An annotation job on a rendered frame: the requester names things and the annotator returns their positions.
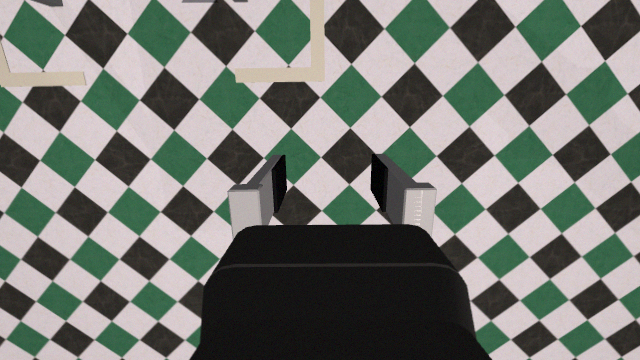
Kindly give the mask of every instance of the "tiled floor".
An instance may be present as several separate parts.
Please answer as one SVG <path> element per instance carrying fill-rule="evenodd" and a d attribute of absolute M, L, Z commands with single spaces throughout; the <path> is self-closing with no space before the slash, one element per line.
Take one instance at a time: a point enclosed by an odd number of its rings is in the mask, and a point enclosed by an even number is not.
<path fill-rule="evenodd" d="M 640 359 L 640 1 L 0 2 L 0 358 L 188 359 L 272 154 L 272 224 L 382 224 L 370 156 L 438 189 L 435 241 L 493 359 Z"/>

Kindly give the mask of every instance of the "green diamond tile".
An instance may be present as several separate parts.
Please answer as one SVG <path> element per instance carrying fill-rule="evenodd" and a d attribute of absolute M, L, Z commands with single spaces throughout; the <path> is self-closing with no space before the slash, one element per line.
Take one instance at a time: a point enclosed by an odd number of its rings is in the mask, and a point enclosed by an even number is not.
<path fill-rule="evenodd" d="M 152 283 L 148 283 L 131 302 L 156 320 L 160 320 L 176 303 Z"/>
<path fill-rule="evenodd" d="M 544 60 L 580 28 L 580 23 L 564 1 L 544 0 L 517 27 L 540 60 Z"/>
<path fill-rule="evenodd" d="M 272 155 L 286 155 L 287 157 L 287 179 L 295 184 L 319 159 L 307 143 L 298 134 L 290 130 L 282 140 L 267 154 L 266 158 Z"/>
<path fill-rule="evenodd" d="M 360 225 L 376 210 L 349 185 L 323 211 L 337 225 Z"/>
<path fill-rule="evenodd" d="M 93 158 L 66 136 L 58 134 L 42 162 L 73 185 L 89 170 Z"/>
<path fill-rule="evenodd" d="M 631 181 L 640 176 L 640 134 L 634 136 L 612 154 Z"/>
<path fill-rule="evenodd" d="M 509 235 L 480 255 L 480 260 L 499 278 L 528 258 L 527 253 Z"/>
<path fill-rule="evenodd" d="M 490 354 L 509 341 L 509 337 L 498 329 L 494 323 L 489 322 L 476 331 L 476 340 L 478 340 L 478 343 L 480 343 L 487 354 Z"/>
<path fill-rule="evenodd" d="M 53 214 L 53 210 L 22 189 L 6 211 L 6 215 L 36 235 L 40 235 Z"/>
<path fill-rule="evenodd" d="M 436 205 L 436 215 L 453 232 L 460 231 L 482 211 L 482 205 L 463 185 L 458 186 Z"/>
<path fill-rule="evenodd" d="M 538 319 L 549 315 L 553 310 L 567 302 L 567 297 L 551 282 L 544 283 L 522 299 L 522 303 Z"/>
<path fill-rule="evenodd" d="M 23 323 L 19 323 L 18 326 L 13 329 L 7 340 L 33 356 L 36 356 L 49 341 L 49 339 L 42 334 Z"/>
<path fill-rule="evenodd" d="M 567 94 L 589 124 L 596 121 L 625 95 L 627 92 L 607 63 L 600 65 Z"/>
<path fill-rule="evenodd" d="M 207 250 L 202 244 L 190 238 L 171 258 L 186 272 L 196 279 L 200 279 L 213 265 L 218 257 Z"/>
<path fill-rule="evenodd" d="M 82 99 L 93 112 L 118 129 L 138 99 L 106 71 L 102 71 Z"/>
<path fill-rule="evenodd" d="M 229 198 L 224 199 L 222 204 L 216 209 L 216 214 L 220 216 L 224 221 L 231 225 L 231 210 L 229 209 Z"/>
<path fill-rule="evenodd" d="M 623 296 L 620 302 L 629 310 L 634 318 L 640 318 L 640 287 Z"/>
<path fill-rule="evenodd" d="M 585 321 L 559 340 L 574 356 L 578 356 L 603 339 L 593 325 Z"/>
<path fill-rule="evenodd" d="M 117 257 L 91 239 L 80 246 L 71 260 L 100 280 L 118 262 Z"/>
<path fill-rule="evenodd" d="M 521 181 L 551 155 L 533 130 L 527 128 L 500 150 L 496 157 L 516 180 Z"/>
<path fill-rule="evenodd" d="M 6 280 L 19 262 L 17 256 L 0 246 L 0 278 Z"/>
<path fill-rule="evenodd" d="M 188 35 L 189 30 L 158 0 L 151 0 L 129 31 L 129 36 L 163 66 L 167 65 Z"/>
<path fill-rule="evenodd" d="M 384 154 L 411 177 L 416 176 L 436 157 L 411 129 L 405 131 Z"/>
<path fill-rule="evenodd" d="M 584 260 L 598 276 L 603 277 L 632 257 L 633 254 L 620 241 L 618 235 L 613 234 L 593 250 L 586 253 Z"/>
<path fill-rule="evenodd" d="M 25 1 L 7 29 L 5 38 L 44 69 L 64 34 Z"/>
<path fill-rule="evenodd" d="M 353 126 L 380 95 L 353 66 L 349 66 L 322 99 L 347 125 Z"/>
<path fill-rule="evenodd" d="M 195 347 L 198 347 L 198 345 L 200 345 L 200 332 L 201 330 L 200 328 L 198 328 L 193 332 L 193 334 L 191 334 L 191 336 L 189 336 L 187 342 Z"/>
<path fill-rule="evenodd" d="M 182 136 L 174 132 L 153 156 L 153 161 L 184 185 L 206 160 Z"/>
<path fill-rule="evenodd" d="M 96 338 L 96 341 L 119 356 L 124 356 L 138 342 L 138 339 L 118 325 L 111 323 Z"/>
<path fill-rule="evenodd" d="M 140 235 L 160 211 L 135 191 L 127 189 L 109 213 Z"/>
<path fill-rule="evenodd" d="M 309 18 L 291 0 L 280 0 L 256 32 L 287 64 L 311 39 Z"/>
<path fill-rule="evenodd" d="M 427 0 L 412 0 L 387 26 L 389 35 L 414 62 L 448 29 L 447 23 Z"/>
<path fill-rule="evenodd" d="M 477 64 L 444 97 L 471 125 L 502 98 L 502 92 Z"/>
<path fill-rule="evenodd" d="M 0 88 L 0 104 L 0 131 L 5 131 L 22 102 L 7 89 Z"/>
<path fill-rule="evenodd" d="M 236 83 L 236 76 L 225 68 L 200 100 L 233 128 L 258 97 L 245 84 Z"/>
<path fill-rule="evenodd" d="M 40 299 L 38 299 L 38 302 L 65 320 L 69 319 L 69 316 L 82 303 L 80 299 L 71 295 L 56 283 L 49 285 L 47 290 L 40 296 Z"/>
<path fill-rule="evenodd" d="M 542 211 L 560 231 L 565 231 L 593 209 L 587 197 L 573 184 L 545 205 Z"/>

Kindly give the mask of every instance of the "green tile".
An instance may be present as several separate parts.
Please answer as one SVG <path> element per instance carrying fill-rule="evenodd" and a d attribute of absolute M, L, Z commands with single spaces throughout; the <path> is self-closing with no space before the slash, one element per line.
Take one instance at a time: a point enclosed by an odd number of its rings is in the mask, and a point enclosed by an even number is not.
<path fill-rule="evenodd" d="M 454 233 L 460 231 L 483 211 L 482 205 L 463 185 L 458 186 L 436 205 L 436 215 Z"/>
<path fill-rule="evenodd" d="M 229 209 L 229 198 L 224 199 L 222 204 L 216 209 L 216 214 L 231 225 L 231 210 Z"/>
<path fill-rule="evenodd" d="M 567 302 L 567 297 L 555 286 L 551 280 L 534 290 L 522 299 L 522 303 L 538 319 L 549 315 L 553 310 Z"/>
<path fill-rule="evenodd" d="M 311 39 L 309 18 L 291 0 L 280 0 L 256 32 L 287 64 Z"/>
<path fill-rule="evenodd" d="M 528 258 L 527 253 L 509 235 L 480 255 L 480 260 L 499 278 Z"/>
<path fill-rule="evenodd" d="M 129 31 L 129 36 L 163 66 L 167 65 L 188 35 L 189 30 L 158 0 L 151 0 Z"/>
<path fill-rule="evenodd" d="M 138 339 L 118 325 L 111 323 L 96 338 L 96 341 L 119 356 L 124 356 L 138 342 Z"/>
<path fill-rule="evenodd" d="M 353 126 L 380 95 L 353 66 L 349 66 L 322 99 L 347 125 Z"/>
<path fill-rule="evenodd" d="M 82 99 L 114 129 L 118 129 L 138 103 L 138 99 L 106 71 L 102 71 Z"/>
<path fill-rule="evenodd" d="M 225 68 L 200 100 L 232 128 L 258 101 L 247 85 L 236 82 L 236 76 Z"/>
<path fill-rule="evenodd" d="M 416 176 L 436 157 L 411 129 L 405 131 L 384 154 L 411 177 Z"/>
<path fill-rule="evenodd" d="M 171 260 L 199 280 L 219 259 L 202 244 L 190 238 Z"/>
<path fill-rule="evenodd" d="M 4 37 L 44 69 L 64 34 L 25 1 Z"/>
<path fill-rule="evenodd" d="M 613 234 L 593 250 L 586 253 L 584 260 L 598 276 L 603 277 L 632 257 L 633 254 L 620 241 L 618 235 Z"/>
<path fill-rule="evenodd" d="M 9 205 L 6 214 L 32 233 L 40 235 L 42 229 L 53 217 L 54 212 L 33 195 L 20 189 L 18 195 Z"/>
<path fill-rule="evenodd" d="M 606 62 L 567 94 L 589 124 L 596 121 L 625 95 L 627 92 Z"/>
<path fill-rule="evenodd" d="M 129 188 L 113 205 L 109 213 L 140 235 L 160 211 Z"/>
<path fill-rule="evenodd" d="M 640 134 L 637 134 L 626 144 L 622 145 L 612 154 L 616 159 L 622 171 L 629 177 L 631 181 L 640 176 Z"/>
<path fill-rule="evenodd" d="M 516 180 L 521 181 L 551 155 L 540 138 L 528 127 L 500 150 L 496 157 Z"/>
<path fill-rule="evenodd" d="M 18 326 L 13 329 L 7 340 L 33 356 L 36 356 L 49 341 L 49 339 L 24 323 L 19 323 Z"/>
<path fill-rule="evenodd" d="M 206 159 L 182 136 L 174 132 L 152 160 L 184 185 Z"/>
<path fill-rule="evenodd" d="M 40 296 L 38 302 L 65 320 L 69 319 L 69 316 L 71 316 L 82 303 L 80 299 L 71 295 L 67 290 L 61 288 L 54 282 L 52 282 L 42 296 Z"/>
<path fill-rule="evenodd" d="M 585 321 L 582 325 L 571 330 L 567 335 L 558 340 L 560 340 L 560 342 L 569 349 L 574 356 L 578 356 L 592 348 L 603 339 L 602 335 L 600 335 L 593 325 L 591 325 L 590 322 Z"/>
<path fill-rule="evenodd" d="M 93 164 L 93 158 L 66 136 L 58 134 L 42 162 L 75 186 Z"/>
<path fill-rule="evenodd" d="M 293 184 L 320 159 L 320 156 L 293 130 L 289 130 L 266 158 L 269 159 L 272 155 L 286 155 L 287 179 Z"/>
<path fill-rule="evenodd" d="M 487 354 L 491 354 L 494 350 L 506 344 L 509 341 L 509 337 L 500 331 L 494 323 L 489 322 L 476 331 L 476 340 L 478 340 L 478 343 Z"/>
<path fill-rule="evenodd" d="M 176 303 L 152 283 L 148 283 L 131 302 L 156 320 L 160 320 Z"/>
<path fill-rule="evenodd" d="M 376 210 L 349 185 L 323 211 L 337 225 L 360 225 Z"/>
<path fill-rule="evenodd" d="M 0 131 L 5 131 L 22 102 L 7 89 L 0 87 L 0 104 L 2 104 L 0 106 Z"/>
<path fill-rule="evenodd" d="M 623 296 L 620 302 L 629 310 L 634 318 L 640 318 L 640 286 Z"/>
<path fill-rule="evenodd" d="M 20 259 L 0 246 L 0 278 L 7 280 Z"/>
<path fill-rule="evenodd" d="M 198 347 L 198 345 L 200 345 L 200 329 L 201 328 L 198 328 L 196 331 L 194 331 L 193 334 L 191 334 L 191 336 L 189 336 L 189 338 L 187 339 L 187 342 L 195 347 Z"/>
<path fill-rule="evenodd" d="M 444 97 L 471 125 L 502 98 L 502 92 L 477 64 Z"/>
<path fill-rule="evenodd" d="M 387 32 L 409 55 L 418 61 L 449 29 L 427 0 L 412 0 L 387 26 Z"/>
<path fill-rule="evenodd" d="M 80 246 L 71 260 L 100 280 L 118 262 L 117 257 L 91 239 Z"/>
<path fill-rule="evenodd" d="M 542 211 L 560 231 L 565 231 L 593 209 L 587 197 L 573 184 L 545 205 Z"/>
<path fill-rule="evenodd" d="M 549 56 L 578 28 L 580 23 L 562 0 L 544 0 L 518 24 L 518 30 L 540 60 Z"/>

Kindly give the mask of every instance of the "checkered floor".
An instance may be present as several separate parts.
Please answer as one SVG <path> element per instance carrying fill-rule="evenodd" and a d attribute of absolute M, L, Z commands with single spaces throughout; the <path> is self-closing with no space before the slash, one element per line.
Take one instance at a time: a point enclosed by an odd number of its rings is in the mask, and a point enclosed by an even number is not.
<path fill-rule="evenodd" d="M 188 359 L 227 190 L 287 156 L 280 224 L 383 224 L 372 153 L 438 189 L 493 359 L 640 359 L 639 0 L 0 2 L 0 358 Z"/>

